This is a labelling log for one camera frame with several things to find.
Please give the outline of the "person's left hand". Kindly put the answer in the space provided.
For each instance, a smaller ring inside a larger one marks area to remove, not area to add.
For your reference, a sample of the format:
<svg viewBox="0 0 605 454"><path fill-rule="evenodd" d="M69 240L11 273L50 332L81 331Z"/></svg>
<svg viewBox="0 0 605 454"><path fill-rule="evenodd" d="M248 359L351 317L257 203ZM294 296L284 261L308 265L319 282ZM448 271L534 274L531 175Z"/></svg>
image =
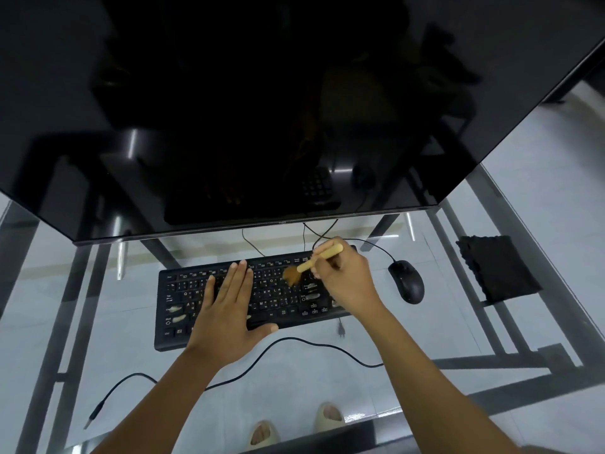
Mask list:
<svg viewBox="0 0 605 454"><path fill-rule="evenodd" d="M256 346L246 345L246 333L249 331L247 309L252 293L253 271L247 267L246 280L238 300L233 302L231 266L217 295L214 295L212 306L204 311L200 308L185 348L186 353L216 370L238 361Z"/></svg>

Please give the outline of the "person's right hand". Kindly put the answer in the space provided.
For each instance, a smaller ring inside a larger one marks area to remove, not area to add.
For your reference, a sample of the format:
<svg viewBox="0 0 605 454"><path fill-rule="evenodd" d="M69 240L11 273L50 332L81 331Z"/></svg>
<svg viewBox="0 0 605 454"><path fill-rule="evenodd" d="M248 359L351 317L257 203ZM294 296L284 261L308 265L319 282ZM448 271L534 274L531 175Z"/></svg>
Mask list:
<svg viewBox="0 0 605 454"><path fill-rule="evenodd" d="M385 310L374 286L368 261L359 253L358 262L349 272L321 280L332 298L360 321Z"/></svg>

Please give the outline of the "wooden handled cleaning brush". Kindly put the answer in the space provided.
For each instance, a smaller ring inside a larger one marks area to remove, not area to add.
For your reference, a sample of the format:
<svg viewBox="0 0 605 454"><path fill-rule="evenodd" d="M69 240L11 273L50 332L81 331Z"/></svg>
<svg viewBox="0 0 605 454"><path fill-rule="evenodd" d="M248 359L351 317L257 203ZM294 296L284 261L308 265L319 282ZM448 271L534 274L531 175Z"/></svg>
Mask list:
<svg viewBox="0 0 605 454"><path fill-rule="evenodd" d="M334 244L325 251L321 252L318 256L319 259L330 259L343 251L344 247L342 244ZM311 259L300 264L299 266L289 266L283 271L283 280L287 283L288 287L293 287L301 281L303 273L309 271L314 267L314 261Z"/></svg>

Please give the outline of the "black computer keyboard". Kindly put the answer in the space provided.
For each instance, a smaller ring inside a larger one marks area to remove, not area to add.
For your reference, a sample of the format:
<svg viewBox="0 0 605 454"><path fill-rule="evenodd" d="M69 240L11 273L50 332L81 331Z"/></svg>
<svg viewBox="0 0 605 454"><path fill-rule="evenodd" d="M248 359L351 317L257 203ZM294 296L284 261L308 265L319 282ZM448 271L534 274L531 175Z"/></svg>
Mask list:
<svg viewBox="0 0 605 454"><path fill-rule="evenodd" d="M247 260L253 271L253 288L247 309L247 328L275 323L280 329L292 328L349 313L329 295L323 283L312 274L289 287L283 279L288 266L298 266L311 252L285 253ZM203 303L210 276L215 278L214 294L223 284L232 262L163 270L158 275L154 348L158 352L184 348Z"/></svg>

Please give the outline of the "person's left forearm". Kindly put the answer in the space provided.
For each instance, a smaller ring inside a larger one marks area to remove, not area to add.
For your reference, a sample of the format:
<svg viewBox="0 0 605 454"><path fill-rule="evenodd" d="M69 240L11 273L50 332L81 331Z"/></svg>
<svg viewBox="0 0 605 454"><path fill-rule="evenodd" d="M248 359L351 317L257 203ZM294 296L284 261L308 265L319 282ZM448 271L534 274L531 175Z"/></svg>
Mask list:
<svg viewBox="0 0 605 454"><path fill-rule="evenodd" d="M224 366L249 349L187 348L92 454L171 454L194 405Z"/></svg>

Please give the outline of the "person's right forearm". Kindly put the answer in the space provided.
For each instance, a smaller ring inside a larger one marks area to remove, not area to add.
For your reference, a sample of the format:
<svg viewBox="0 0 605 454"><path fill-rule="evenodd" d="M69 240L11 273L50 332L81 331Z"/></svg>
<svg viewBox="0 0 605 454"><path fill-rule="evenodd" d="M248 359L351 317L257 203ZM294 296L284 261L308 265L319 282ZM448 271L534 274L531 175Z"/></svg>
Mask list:
<svg viewBox="0 0 605 454"><path fill-rule="evenodd" d="M520 454L430 360L382 303L356 314L382 358L422 454Z"/></svg>

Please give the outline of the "black computer mouse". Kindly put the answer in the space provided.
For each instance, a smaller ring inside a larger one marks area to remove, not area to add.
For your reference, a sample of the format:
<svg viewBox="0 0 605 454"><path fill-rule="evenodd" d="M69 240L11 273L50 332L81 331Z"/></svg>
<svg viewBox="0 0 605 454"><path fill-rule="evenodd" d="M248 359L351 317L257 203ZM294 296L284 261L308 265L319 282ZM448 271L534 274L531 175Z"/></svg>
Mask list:
<svg viewBox="0 0 605 454"><path fill-rule="evenodd" d="M388 270L404 301L411 305L418 305L422 302L425 296L425 284L411 263L397 260L389 265Z"/></svg>

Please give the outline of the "beige slipper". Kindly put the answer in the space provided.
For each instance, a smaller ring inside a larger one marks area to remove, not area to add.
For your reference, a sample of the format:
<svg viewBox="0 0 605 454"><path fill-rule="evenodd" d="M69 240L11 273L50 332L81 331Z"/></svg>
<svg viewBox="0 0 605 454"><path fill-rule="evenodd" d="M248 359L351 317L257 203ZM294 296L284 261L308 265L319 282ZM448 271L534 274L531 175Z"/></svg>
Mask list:
<svg viewBox="0 0 605 454"><path fill-rule="evenodd" d="M256 424L249 437L246 450L262 449L280 442L276 427L269 420Z"/></svg>
<svg viewBox="0 0 605 454"><path fill-rule="evenodd" d="M324 403L318 409L314 428L316 433L320 433L344 427L345 424L341 411L331 403Z"/></svg>

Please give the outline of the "large black monitor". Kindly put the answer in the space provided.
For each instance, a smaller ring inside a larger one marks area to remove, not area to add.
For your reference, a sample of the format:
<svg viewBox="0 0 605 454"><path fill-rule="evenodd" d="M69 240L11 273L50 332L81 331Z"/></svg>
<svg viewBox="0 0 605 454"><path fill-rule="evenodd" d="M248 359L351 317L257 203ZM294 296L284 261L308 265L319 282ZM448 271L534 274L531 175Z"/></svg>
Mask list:
<svg viewBox="0 0 605 454"><path fill-rule="evenodd" d="M0 191L74 244L427 209L605 0L0 0Z"/></svg>

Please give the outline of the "black folded cloth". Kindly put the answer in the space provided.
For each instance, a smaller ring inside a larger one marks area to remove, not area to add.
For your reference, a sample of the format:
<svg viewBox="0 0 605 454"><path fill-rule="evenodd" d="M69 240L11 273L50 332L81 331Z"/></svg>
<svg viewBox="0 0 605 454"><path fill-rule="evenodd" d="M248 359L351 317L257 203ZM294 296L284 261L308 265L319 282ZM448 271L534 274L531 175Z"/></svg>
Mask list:
<svg viewBox="0 0 605 454"><path fill-rule="evenodd" d="M456 244L488 306L542 290L510 236L461 236Z"/></svg>

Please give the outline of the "dark metal table frame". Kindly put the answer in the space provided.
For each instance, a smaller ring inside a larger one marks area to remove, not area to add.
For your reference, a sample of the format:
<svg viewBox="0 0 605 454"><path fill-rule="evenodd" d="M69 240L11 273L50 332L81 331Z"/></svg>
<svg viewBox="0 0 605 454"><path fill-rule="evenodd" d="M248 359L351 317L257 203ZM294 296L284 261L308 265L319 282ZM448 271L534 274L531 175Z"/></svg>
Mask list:
<svg viewBox="0 0 605 454"><path fill-rule="evenodd" d="M455 194L437 212L415 212L411 238L397 219L366 253L383 302L445 376L521 444L605 453L605 295L577 294L565 262L563 289L483 306L458 256L461 234L493 236L478 201ZM117 246L77 249L0 196L0 454L91 452L151 389L180 351L154 349L162 268L132 242L117 280ZM389 273L411 263L425 284L404 301ZM259 420L281 439L310 435L316 410L334 403L369 428L378 452L404 450L412 434L382 359L352 317L283 329L212 380L175 454L245 450Z"/></svg>

